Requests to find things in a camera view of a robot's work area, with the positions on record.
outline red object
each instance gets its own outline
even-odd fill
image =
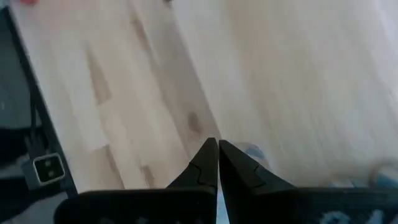
[[[35,4],[37,3],[39,0],[20,0],[22,3],[24,4]]]

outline black cable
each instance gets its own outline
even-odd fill
[[[36,103],[30,91],[30,141],[36,142]]]

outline wood grain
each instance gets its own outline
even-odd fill
[[[79,190],[165,187],[207,137],[258,145],[297,185],[397,159],[397,9],[391,0],[12,3]]]
[[[260,145],[274,172],[317,185],[397,159],[395,2],[172,6],[221,135]]]
[[[79,191],[165,187],[219,136],[172,12],[154,3],[12,5]]]

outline wooden floor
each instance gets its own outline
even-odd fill
[[[12,10],[80,192],[164,187],[207,137],[297,185],[398,158],[392,0],[40,0]]]

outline light wood plank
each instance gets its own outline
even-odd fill
[[[165,187],[219,136],[166,5],[42,0],[12,10],[79,191]]]
[[[299,185],[398,158],[395,2],[172,6],[223,138]]]

